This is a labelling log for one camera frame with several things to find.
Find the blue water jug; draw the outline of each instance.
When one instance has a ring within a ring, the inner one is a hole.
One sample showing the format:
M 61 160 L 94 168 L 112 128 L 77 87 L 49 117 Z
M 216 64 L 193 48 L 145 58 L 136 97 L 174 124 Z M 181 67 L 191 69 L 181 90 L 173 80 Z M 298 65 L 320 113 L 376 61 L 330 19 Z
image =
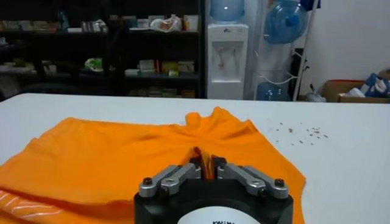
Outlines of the blue water jug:
M 303 35 L 307 25 L 307 11 L 299 2 L 276 2 L 266 17 L 264 39 L 271 44 L 292 43 Z
M 257 100 L 265 101 L 291 101 L 285 86 L 263 82 L 257 87 Z
M 217 21 L 235 22 L 244 15 L 244 0 L 211 0 L 210 16 Z

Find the shelving unit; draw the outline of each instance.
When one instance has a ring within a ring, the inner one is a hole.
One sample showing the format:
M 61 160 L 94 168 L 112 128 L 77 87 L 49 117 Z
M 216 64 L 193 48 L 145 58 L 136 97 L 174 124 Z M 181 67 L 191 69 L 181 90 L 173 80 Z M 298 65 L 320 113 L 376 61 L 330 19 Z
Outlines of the shelving unit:
M 90 73 L 82 69 L 78 75 L 49 75 L 46 74 L 41 62 L 71 61 L 83 66 L 88 58 L 104 58 L 108 51 L 112 32 L 109 33 L 67 33 L 67 32 L 29 32 L 29 31 L 0 31 L 0 37 L 5 37 L 11 43 L 20 40 L 27 47 L 24 55 L 34 63 L 36 74 L 16 74 L 24 81 L 62 82 L 80 85 L 81 83 L 99 83 L 109 86 L 111 94 L 126 96 L 132 88 L 140 86 L 160 86 L 162 88 L 193 89 L 196 97 L 205 96 L 205 43 L 204 43 L 204 0 L 111 0 L 102 6 L 100 1 L 88 0 L 16 0 L 20 5 L 30 6 L 36 12 L 17 12 L 12 2 L 0 3 L 0 20 L 45 20 L 55 21 L 57 12 L 63 10 L 68 17 L 70 27 L 80 27 L 81 21 L 92 21 L 102 16 L 137 16 L 147 18 L 149 15 L 176 14 L 199 15 L 198 32 L 163 33 L 152 30 L 130 30 L 121 35 L 112 50 L 115 55 L 112 61 L 116 64 L 115 71 L 109 74 Z M 137 68 L 140 60 L 182 61 L 194 60 L 195 72 L 179 77 L 168 77 L 167 74 L 147 73 L 136 76 L 126 76 L 126 69 Z

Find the plastic bag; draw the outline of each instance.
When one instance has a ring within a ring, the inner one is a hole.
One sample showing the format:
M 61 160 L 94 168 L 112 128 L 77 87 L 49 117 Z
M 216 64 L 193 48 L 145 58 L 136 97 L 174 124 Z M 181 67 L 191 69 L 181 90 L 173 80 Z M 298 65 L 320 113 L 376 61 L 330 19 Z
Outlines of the plastic bag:
M 151 23 L 151 29 L 165 33 L 181 31 L 182 20 L 175 15 L 172 15 L 169 19 L 155 19 Z

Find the white label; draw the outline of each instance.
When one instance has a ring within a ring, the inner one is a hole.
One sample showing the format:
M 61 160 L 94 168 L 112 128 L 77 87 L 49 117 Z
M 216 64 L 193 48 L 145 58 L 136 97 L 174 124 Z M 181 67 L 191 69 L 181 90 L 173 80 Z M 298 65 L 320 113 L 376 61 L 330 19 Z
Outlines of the white label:
M 261 224 L 233 208 L 210 206 L 185 214 L 177 224 Z

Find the white wall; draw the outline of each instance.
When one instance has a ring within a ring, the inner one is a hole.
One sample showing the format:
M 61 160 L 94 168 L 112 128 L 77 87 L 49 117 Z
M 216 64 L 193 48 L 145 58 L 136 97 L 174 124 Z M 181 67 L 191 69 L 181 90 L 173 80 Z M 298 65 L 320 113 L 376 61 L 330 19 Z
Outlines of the white wall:
M 326 0 L 317 11 L 300 94 L 330 79 L 363 80 L 390 67 L 390 1 Z

